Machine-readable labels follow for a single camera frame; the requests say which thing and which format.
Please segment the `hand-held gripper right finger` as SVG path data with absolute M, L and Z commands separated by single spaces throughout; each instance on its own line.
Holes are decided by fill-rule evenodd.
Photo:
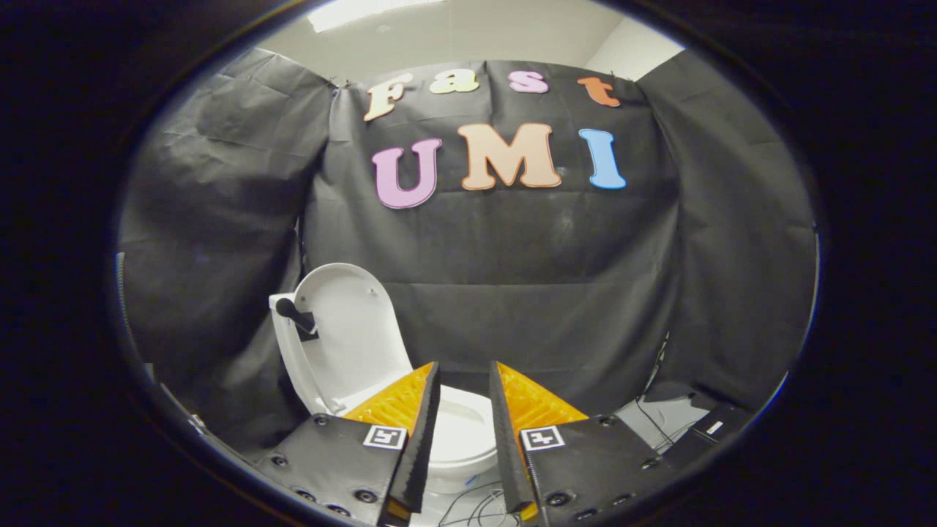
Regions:
M 500 362 L 489 397 L 505 507 L 521 523 L 633 523 L 676 477 L 617 416 L 587 416 Z

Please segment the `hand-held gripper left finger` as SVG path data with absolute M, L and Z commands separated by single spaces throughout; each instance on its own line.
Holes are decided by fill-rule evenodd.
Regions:
M 309 417 L 255 469 L 324 525 L 407 526 L 424 503 L 439 403 L 431 362 L 347 416 Z

